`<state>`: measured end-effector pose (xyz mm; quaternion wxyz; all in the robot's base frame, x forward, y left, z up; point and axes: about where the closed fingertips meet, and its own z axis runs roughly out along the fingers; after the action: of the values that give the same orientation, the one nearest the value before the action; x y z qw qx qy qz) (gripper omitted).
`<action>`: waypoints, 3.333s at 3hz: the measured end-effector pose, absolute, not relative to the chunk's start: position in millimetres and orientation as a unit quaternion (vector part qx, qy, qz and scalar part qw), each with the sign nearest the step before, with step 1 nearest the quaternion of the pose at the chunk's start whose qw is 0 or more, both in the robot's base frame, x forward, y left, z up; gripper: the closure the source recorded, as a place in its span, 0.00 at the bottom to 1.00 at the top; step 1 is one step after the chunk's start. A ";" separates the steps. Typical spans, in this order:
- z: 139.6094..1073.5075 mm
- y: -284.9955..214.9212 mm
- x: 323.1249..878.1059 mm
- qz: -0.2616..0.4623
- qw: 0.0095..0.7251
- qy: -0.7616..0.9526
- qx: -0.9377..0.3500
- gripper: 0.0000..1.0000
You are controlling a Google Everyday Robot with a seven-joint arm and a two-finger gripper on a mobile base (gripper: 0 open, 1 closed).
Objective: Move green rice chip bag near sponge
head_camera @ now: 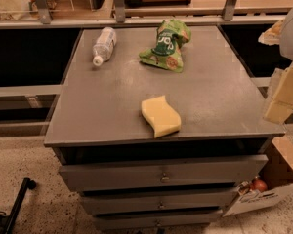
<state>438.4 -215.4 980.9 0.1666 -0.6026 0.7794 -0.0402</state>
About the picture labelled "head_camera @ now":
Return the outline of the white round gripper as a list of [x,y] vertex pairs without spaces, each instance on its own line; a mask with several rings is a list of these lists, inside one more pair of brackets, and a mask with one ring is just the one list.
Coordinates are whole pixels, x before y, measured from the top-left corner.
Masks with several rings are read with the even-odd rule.
[[[293,61],[293,8],[284,21],[279,20],[263,32],[258,42],[269,46],[279,44],[280,53]],[[274,71],[269,83],[264,119],[283,124],[292,113],[293,62],[284,70],[277,68]]]

